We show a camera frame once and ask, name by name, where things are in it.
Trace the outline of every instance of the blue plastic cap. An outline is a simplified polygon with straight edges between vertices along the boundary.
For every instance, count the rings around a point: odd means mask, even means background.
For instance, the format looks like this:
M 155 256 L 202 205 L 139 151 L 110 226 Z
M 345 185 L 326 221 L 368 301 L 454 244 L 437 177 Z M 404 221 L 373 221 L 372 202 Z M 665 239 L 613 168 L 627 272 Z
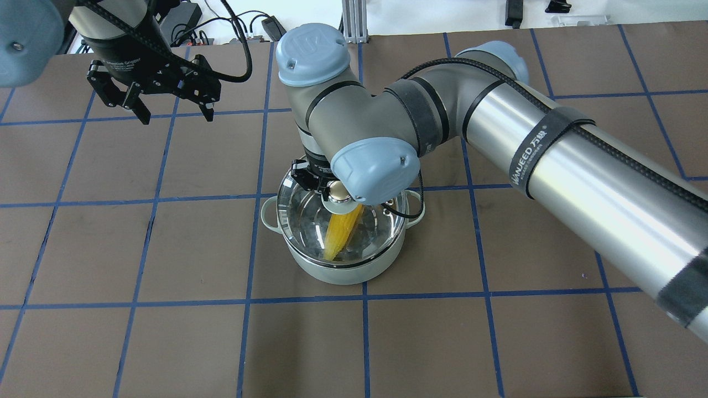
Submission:
M 331 166 L 354 200 L 379 205 L 411 186 L 421 170 L 421 161 L 408 142 L 374 137 L 340 149 Z
M 275 50 L 286 86 L 307 87 L 337 77 L 349 67 L 344 36 L 329 25 L 306 23 L 286 33 Z
M 64 21 L 50 0 L 0 0 L 0 87 L 35 81 L 63 37 Z
M 511 44 L 500 41 L 486 42 L 478 47 L 460 51 L 455 56 L 459 57 L 461 54 L 468 51 L 484 51 L 494 55 L 511 68 L 511 71 L 514 72 L 516 76 L 516 80 L 529 84 L 529 69 L 526 66 L 526 61 L 524 61 L 522 57 L 519 57 L 519 54 L 516 53 L 516 49 Z

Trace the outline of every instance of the white handle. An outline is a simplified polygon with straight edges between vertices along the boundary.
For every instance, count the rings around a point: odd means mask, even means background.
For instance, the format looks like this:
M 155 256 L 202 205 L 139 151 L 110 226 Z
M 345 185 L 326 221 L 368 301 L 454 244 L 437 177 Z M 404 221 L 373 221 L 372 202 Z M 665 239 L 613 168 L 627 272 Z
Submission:
M 412 226 L 418 224 L 418 223 L 423 219 L 423 216 L 426 215 L 426 204 L 423 203 L 423 201 L 421 200 L 421 194 L 420 194 L 420 193 L 417 193 L 416 191 L 411 191 L 411 190 L 409 190 L 409 189 L 406 189 L 406 194 L 407 194 L 407 195 L 410 195 L 410 196 L 413 196 L 415 199 L 418 199 L 418 201 L 421 202 L 421 206 L 423 206 L 423 210 L 421 211 L 421 215 L 419 215 L 419 216 L 416 217 L 416 218 L 413 218 L 412 220 L 407 220 L 407 221 L 406 221 L 406 229 L 408 229 L 408 228 L 410 228 L 410 227 L 412 227 Z
M 278 227 L 274 227 L 266 221 L 266 211 L 267 209 L 273 205 L 273 203 L 278 200 L 277 196 L 273 196 L 268 198 L 265 202 L 263 202 L 263 206 L 261 206 L 261 222 L 263 225 L 265 225 L 266 228 L 273 232 L 277 232 L 278 234 L 282 234 L 282 228 L 280 228 L 280 223 L 278 223 Z

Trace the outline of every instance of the robotic arm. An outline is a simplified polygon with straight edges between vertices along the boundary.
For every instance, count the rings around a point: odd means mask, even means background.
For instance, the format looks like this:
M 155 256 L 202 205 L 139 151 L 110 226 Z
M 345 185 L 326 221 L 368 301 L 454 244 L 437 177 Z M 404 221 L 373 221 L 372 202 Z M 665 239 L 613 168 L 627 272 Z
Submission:
M 29 84 L 42 74 L 61 45 L 67 19 L 100 58 L 87 74 L 98 97 L 108 107 L 131 110 L 145 125 L 150 111 L 141 94 L 187 99 L 211 121 L 221 94 L 219 79 L 242 82 L 251 75 L 245 40 L 243 76 L 212 71 L 202 55 L 191 63 L 173 55 L 145 0 L 0 0 L 0 87 Z M 244 37 L 238 23 L 234 29 Z M 113 80 L 127 88 L 121 90 Z
M 327 196 L 339 180 L 351 200 L 383 203 L 410 186 L 419 157 L 462 136 L 708 342 L 705 194 L 526 86 L 510 45 L 428 62 L 379 96 L 356 79 L 327 25 L 291 30 L 277 58 L 307 155 L 291 175 L 304 188 Z

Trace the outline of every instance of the ear of corn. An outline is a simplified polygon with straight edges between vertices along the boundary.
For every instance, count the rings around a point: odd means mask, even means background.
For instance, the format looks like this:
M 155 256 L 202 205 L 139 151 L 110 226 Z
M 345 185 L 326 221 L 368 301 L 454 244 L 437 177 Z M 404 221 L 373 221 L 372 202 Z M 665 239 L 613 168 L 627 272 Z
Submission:
M 344 249 L 363 210 L 363 205 L 357 205 L 354 210 L 347 214 L 332 214 L 324 237 L 323 257 L 325 260 L 334 260 L 337 254 Z

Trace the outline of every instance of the corn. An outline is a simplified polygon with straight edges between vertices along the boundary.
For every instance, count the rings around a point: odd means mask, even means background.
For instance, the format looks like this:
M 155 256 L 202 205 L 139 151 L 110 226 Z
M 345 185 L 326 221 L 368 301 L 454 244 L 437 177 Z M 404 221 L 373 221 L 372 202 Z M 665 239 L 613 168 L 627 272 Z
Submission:
M 354 210 L 347 214 L 332 214 L 332 217 L 329 219 L 327 233 L 324 237 L 323 257 L 325 260 L 334 260 L 334 257 L 344 249 L 344 246 L 349 242 L 349 238 L 354 231 L 354 225 L 359 220 L 363 210 L 363 205 L 357 205 Z

